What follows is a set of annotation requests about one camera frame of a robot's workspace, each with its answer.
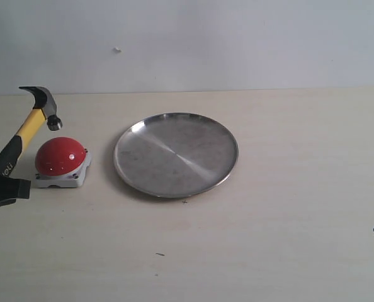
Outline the yellow black claw hammer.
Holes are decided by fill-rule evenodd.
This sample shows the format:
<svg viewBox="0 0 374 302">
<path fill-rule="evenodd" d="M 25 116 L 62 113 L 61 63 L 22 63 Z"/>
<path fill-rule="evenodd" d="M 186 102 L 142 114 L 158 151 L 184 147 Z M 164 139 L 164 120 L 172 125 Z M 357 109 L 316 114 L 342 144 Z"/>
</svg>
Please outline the yellow black claw hammer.
<svg viewBox="0 0 374 302">
<path fill-rule="evenodd" d="M 19 89 L 31 93 L 35 104 L 18 131 L 0 151 L 0 175 L 4 177 L 13 172 L 18 160 L 43 124 L 51 131 L 62 128 L 62 121 L 57 115 L 57 104 L 46 87 L 20 86 Z"/>
</svg>

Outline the red dome push button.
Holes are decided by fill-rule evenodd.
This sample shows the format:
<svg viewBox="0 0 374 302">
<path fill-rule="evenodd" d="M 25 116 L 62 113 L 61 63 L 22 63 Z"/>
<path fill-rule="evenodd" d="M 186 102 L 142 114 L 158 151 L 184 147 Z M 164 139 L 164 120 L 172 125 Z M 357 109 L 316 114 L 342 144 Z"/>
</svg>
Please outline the red dome push button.
<svg viewBox="0 0 374 302">
<path fill-rule="evenodd" d="M 38 149 L 35 157 L 36 187 L 81 187 L 91 160 L 90 151 L 73 138 L 48 140 Z"/>
</svg>

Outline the round stainless steel plate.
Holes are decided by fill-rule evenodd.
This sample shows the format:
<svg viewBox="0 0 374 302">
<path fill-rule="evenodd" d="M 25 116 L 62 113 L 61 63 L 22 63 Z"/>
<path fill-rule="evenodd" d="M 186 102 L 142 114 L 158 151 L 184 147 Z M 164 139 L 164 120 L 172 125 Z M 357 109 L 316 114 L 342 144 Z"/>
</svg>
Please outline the round stainless steel plate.
<svg viewBox="0 0 374 302">
<path fill-rule="evenodd" d="M 113 165 L 131 188 L 155 198 L 181 199 L 223 183 L 239 158 L 232 132 L 195 113 L 162 113 L 118 138 Z"/>
</svg>

